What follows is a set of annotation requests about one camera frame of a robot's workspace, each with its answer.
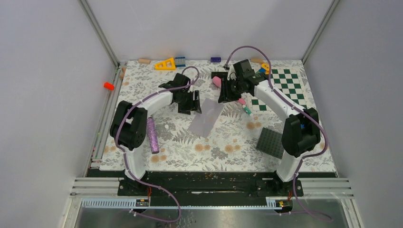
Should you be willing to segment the green white glue stick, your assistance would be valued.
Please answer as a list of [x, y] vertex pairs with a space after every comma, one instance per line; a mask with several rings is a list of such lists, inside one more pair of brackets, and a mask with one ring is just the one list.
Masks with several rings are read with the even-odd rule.
[[251, 112], [251, 110], [247, 106], [243, 105], [242, 108], [243, 108], [243, 110], [245, 111], [245, 113], [247, 115], [253, 116], [253, 113]]

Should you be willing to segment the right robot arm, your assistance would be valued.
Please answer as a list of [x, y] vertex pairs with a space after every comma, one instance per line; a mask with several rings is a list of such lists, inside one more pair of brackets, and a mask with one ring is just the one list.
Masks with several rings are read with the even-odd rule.
[[248, 60], [224, 67], [227, 72], [217, 76], [221, 86], [219, 103], [238, 101], [242, 94], [248, 93], [269, 106], [284, 123], [281, 138], [284, 153], [276, 170], [278, 179], [272, 183], [273, 191], [284, 196], [291, 190], [290, 181], [297, 176], [302, 156], [321, 141], [318, 112], [314, 108], [305, 109], [277, 88], [271, 70], [255, 71]]

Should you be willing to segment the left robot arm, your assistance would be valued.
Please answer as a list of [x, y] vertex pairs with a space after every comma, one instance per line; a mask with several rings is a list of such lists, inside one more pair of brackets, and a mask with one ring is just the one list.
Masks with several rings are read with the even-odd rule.
[[132, 179], [129, 189], [135, 195], [147, 191], [147, 183], [142, 179], [145, 167], [141, 159], [135, 158], [136, 149], [142, 147], [146, 138], [147, 120], [156, 111], [174, 103], [178, 105], [177, 112], [180, 114], [200, 114], [200, 92], [193, 89], [195, 82], [196, 79], [177, 73], [173, 80], [159, 85], [158, 90], [138, 102], [121, 101], [118, 104], [109, 134], [123, 152], [125, 174]]

